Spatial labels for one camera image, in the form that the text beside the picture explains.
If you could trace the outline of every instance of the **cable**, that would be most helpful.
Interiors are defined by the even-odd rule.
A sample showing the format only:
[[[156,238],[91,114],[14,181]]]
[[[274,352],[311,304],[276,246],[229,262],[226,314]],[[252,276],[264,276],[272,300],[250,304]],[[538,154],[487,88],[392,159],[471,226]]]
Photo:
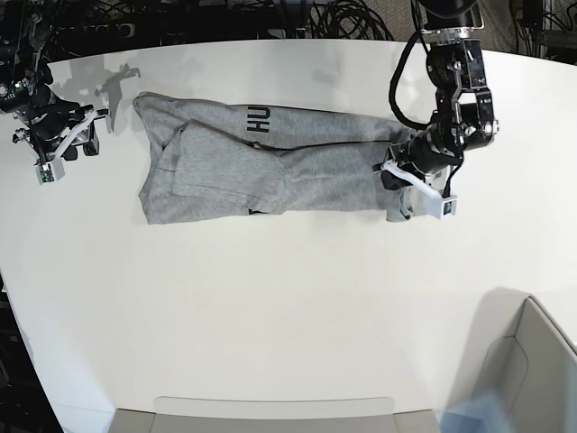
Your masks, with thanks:
[[[314,39],[374,39],[394,41],[392,33],[379,14],[363,0],[335,0],[326,5],[314,4],[310,16]]]
[[[517,27],[517,13],[513,10],[513,0],[508,0],[508,11],[513,20],[513,27],[515,28],[515,53],[519,54],[519,29]]]
[[[426,47],[425,39],[423,39],[423,33],[421,32],[421,19],[420,19],[420,10],[418,9],[418,5],[411,0],[411,16],[413,17],[413,25],[415,26],[415,32],[419,33],[419,40],[423,45],[423,50],[428,55],[429,49]]]
[[[577,7],[577,2],[570,4],[569,6],[567,6],[567,9],[565,9],[565,12],[567,13],[567,17],[569,18],[569,23],[570,23],[570,29],[573,30],[573,24],[574,24],[574,16],[571,17],[571,14],[569,13],[569,11],[571,11],[574,7]]]
[[[553,24],[556,24],[561,30],[571,30],[567,24],[561,21],[561,18],[555,14],[552,14],[551,12],[543,12],[543,18],[549,20]]]
[[[415,122],[413,120],[406,118],[405,115],[403,115],[403,112],[400,111],[400,108],[398,107],[398,104],[397,104],[398,83],[400,82],[400,78],[403,75],[403,69],[405,69],[405,65],[407,65],[408,56],[410,56],[411,51],[413,50],[413,47],[415,46],[415,43],[417,43],[419,35],[420,35],[420,32],[414,32],[412,34],[412,36],[410,37],[410,39],[407,42],[407,45],[405,45],[405,48],[404,48],[402,54],[400,55],[397,69],[395,69],[395,73],[393,74],[393,78],[390,80],[389,103],[390,103],[390,108],[392,109],[393,113],[395,114],[395,117],[397,117],[397,119],[403,125],[408,126],[409,128],[417,129],[418,131],[425,131],[425,129],[428,127],[428,124],[421,124],[419,122]]]
[[[440,3],[442,3],[439,2],[438,0],[418,0],[418,1],[420,4],[424,6],[424,8],[430,14],[433,14],[434,16],[438,16],[439,18],[443,18],[445,20],[452,20],[453,18],[457,18],[469,12],[478,3],[479,0],[470,0],[468,3],[465,3],[463,6],[457,8],[457,10],[451,14],[442,14],[435,10],[435,7],[438,6]]]
[[[455,166],[455,168],[451,170],[451,174],[449,174],[447,182],[444,184],[444,190],[443,190],[444,198],[451,197],[451,181],[453,180],[454,175],[457,174],[457,171],[459,171],[459,169],[463,166],[463,163],[465,162],[465,152],[461,147],[458,147],[457,149],[459,149],[458,152],[459,154],[455,156],[457,156],[457,158],[460,158],[461,162],[459,163],[459,165]]]

